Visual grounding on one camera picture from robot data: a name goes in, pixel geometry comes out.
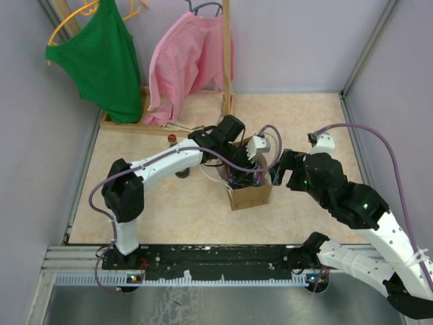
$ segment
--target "wooden tray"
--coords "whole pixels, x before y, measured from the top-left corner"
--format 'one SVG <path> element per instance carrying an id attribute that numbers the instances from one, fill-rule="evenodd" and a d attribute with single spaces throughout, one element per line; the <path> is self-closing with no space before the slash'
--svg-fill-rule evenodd
<path id="1" fill-rule="evenodd" d="M 200 92 L 217 93 L 217 91 L 212 91 L 212 90 L 201 90 Z M 188 131 L 169 131 L 164 129 L 163 127 L 159 127 L 156 125 L 144 125 L 143 120 L 150 113 L 150 111 L 147 110 L 147 107 L 149 107 L 150 104 L 149 87 L 146 86 L 141 87 L 140 94 L 141 94 L 141 109 L 143 111 L 143 115 L 141 116 L 140 121 L 138 121 L 137 123 L 116 124 L 107 115 L 107 113 L 104 112 L 101 119 L 101 128 L 104 130 L 111 130 L 111 131 L 149 133 L 149 134 L 156 134 L 156 135 L 168 135 L 171 133 L 174 133 L 176 135 L 189 134 Z M 235 100 L 236 100 L 236 94 L 231 93 L 230 112 L 226 112 L 225 115 L 235 113 Z M 165 103 L 165 101 L 166 98 L 161 97 L 161 104 Z"/>

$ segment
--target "orange hanger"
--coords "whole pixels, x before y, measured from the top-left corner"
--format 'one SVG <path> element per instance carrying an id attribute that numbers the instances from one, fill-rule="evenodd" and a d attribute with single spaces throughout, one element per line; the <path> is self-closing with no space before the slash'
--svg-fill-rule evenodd
<path id="1" fill-rule="evenodd" d="M 145 0 L 139 0 L 144 8 L 149 9 L 149 5 L 147 4 L 147 2 Z M 59 32 L 60 29 L 62 29 L 62 27 L 65 25 L 65 23 L 67 23 L 69 20 L 71 20 L 73 17 L 75 17 L 75 15 L 77 14 L 83 14 L 85 16 L 88 16 L 90 14 L 94 14 L 96 12 L 96 9 L 99 5 L 99 0 L 87 3 L 87 0 L 84 0 L 84 2 L 86 3 L 84 6 L 82 6 L 80 9 L 72 12 L 59 26 L 57 26 L 57 28 L 54 30 L 53 34 L 51 34 L 51 37 L 48 40 L 48 45 L 57 45 L 57 43 L 53 42 L 54 37 L 57 35 L 57 33 Z M 85 12 L 85 9 L 89 8 L 89 7 L 93 7 L 91 8 L 88 12 Z M 129 18 L 137 15 L 141 10 L 141 7 L 138 7 L 138 9 L 134 12 L 134 0 L 131 0 L 131 6 L 129 8 L 129 15 L 127 15 L 126 17 L 123 18 L 123 20 L 128 20 Z"/>

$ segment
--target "gray hanger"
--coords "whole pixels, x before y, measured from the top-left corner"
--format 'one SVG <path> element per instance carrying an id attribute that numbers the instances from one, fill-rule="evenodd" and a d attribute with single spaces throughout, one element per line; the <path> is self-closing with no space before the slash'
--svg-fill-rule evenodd
<path id="1" fill-rule="evenodd" d="M 223 6 L 222 6 L 220 3 L 218 3 L 218 2 L 214 2 L 214 1 L 203 3 L 203 4 L 201 4 L 201 5 L 198 5 L 198 6 L 195 7 L 195 8 L 192 7 L 191 0 L 185 0 L 185 1 L 189 3 L 189 10 L 190 10 L 190 12 L 192 12 L 192 13 L 193 13 L 194 15 L 196 15 L 196 16 L 197 16 L 197 14 L 198 14 L 198 10 L 201 9 L 201 8 L 203 8 L 203 7 L 206 7 L 207 5 L 217 5 L 217 6 L 218 6 L 218 10 L 216 11 L 216 15 L 215 15 L 215 17 L 218 16 L 220 10 L 221 10 L 221 11 L 223 10 Z"/>

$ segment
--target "beige tabletop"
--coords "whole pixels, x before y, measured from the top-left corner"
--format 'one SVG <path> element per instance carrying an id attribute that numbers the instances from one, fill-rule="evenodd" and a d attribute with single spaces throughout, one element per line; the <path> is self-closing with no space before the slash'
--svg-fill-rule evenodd
<path id="1" fill-rule="evenodd" d="M 308 152 L 306 134 L 332 123 L 344 122 L 337 94 L 238 94 L 236 117 L 246 124 L 246 136 L 265 124 L 275 125 L 283 148 Z M 331 130 L 338 159 L 349 180 L 361 182 L 353 147 L 346 129 Z M 168 148 L 160 135 L 99 132 L 70 243 L 105 243 L 112 239 L 108 218 L 90 209 L 92 188 L 105 179 L 111 164 L 124 158 L 141 160 Z M 267 160 L 272 160 L 270 152 Z M 217 172 L 206 167 L 209 174 Z M 286 173 L 285 184 L 290 172 Z M 105 207 L 100 193 L 95 204 Z M 145 194 L 145 210 L 138 218 L 141 243 L 160 244 L 299 244 L 312 232 L 341 243 L 364 243 L 347 226 L 338 223 L 306 193 L 284 185 L 272 189 L 269 204 L 232 211 L 224 185 L 207 179 L 199 167 L 186 179 L 170 176 Z"/>

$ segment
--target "clothes hanger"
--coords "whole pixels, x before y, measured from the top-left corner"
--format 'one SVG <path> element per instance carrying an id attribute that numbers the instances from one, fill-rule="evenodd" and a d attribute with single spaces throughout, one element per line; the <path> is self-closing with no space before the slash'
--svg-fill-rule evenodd
<path id="1" fill-rule="evenodd" d="M 195 7 L 195 8 L 192 7 L 191 0 L 185 0 L 185 1 L 188 2 L 188 4 L 189 4 L 189 10 L 190 10 L 190 12 L 192 12 L 192 13 L 193 13 L 194 15 L 196 15 L 196 16 L 197 16 L 197 14 L 198 14 L 198 10 L 201 9 L 201 8 L 203 8 L 203 7 L 206 7 L 207 5 L 217 5 L 217 6 L 218 6 L 218 10 L 216 11 L 216 15 L 215 15 L 215 17 L 218 16 L 220 10 L 221 10 L 221 11 L 223 10 L 223 6 L 222 6 L 220 3 L 218 3 L 218 2 L 214 2 L 214 1 L 203 3 L 203 4 L 201 4 L 201 5 L 198 5 L 198 6 Z"/>
<path id="2" fill-rule="evenodd" d="M 147 4 L 147 2 L 145 0 L 139 0 L 141 2 L 141 4 L 143 4 L 144 8 L 149 9 L 149 5 Z M 73 19 L 73 17 L 75 17 L 75 15 L 77 14 L 84 14 L 85 16 L 88 16 L 90 14 L 93 14 L 98 5 L 99 5 L 99 0 L 87 3 L 86 0 L 84 0 L 84 2 L 86 3 L 84 6 L 82 6 L 80 9 L 72 12 L 67 18 L 65 18 L 65 20 L 59 25 L 57 26 L 57 28 L 53 31 L 53 34 L 51 34 L 51 37 L 48 40 L 48 45 L 58 45 L 56 42 L 54 42 L 54 37 L 57 35 L 57 33 L 59 32 L 60 29 L 62 29 L 62 27 L 71 19 Z M 94 8 L 91 8 L 88 12 L 85 12 L 85 9 L 94 6 Z M 131 6 L 129 8 L 129 15 L 127 15 L 126 17 L 123 18 L 123 21 L 128 20 L 129 18 L 137 15 L 140 10 L 141 7 L 138 7 L 138 9 L 134 12 L 134 0 L 131 0 Z"/>

